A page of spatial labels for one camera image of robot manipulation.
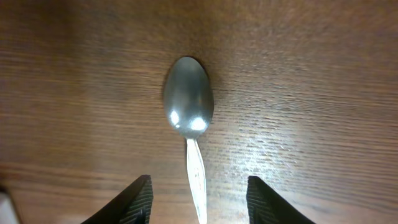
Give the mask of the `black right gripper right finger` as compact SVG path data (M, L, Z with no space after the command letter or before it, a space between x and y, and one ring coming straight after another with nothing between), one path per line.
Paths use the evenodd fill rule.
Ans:
M315 224L258 176L248 177L246 200L250 224Z

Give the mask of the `small silver spoon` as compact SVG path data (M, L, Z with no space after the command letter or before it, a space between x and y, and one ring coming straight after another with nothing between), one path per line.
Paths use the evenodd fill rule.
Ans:
M209 127L214 99L208 75L193 57L171 67L164 86L164 110L171 127L186 139L187 176L199 224L208 222L206 175L197 139Z

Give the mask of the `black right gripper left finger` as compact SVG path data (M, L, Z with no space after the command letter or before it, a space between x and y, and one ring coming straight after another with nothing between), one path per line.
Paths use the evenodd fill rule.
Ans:
M151 177L141 175L82 224L149 224L152 202Z

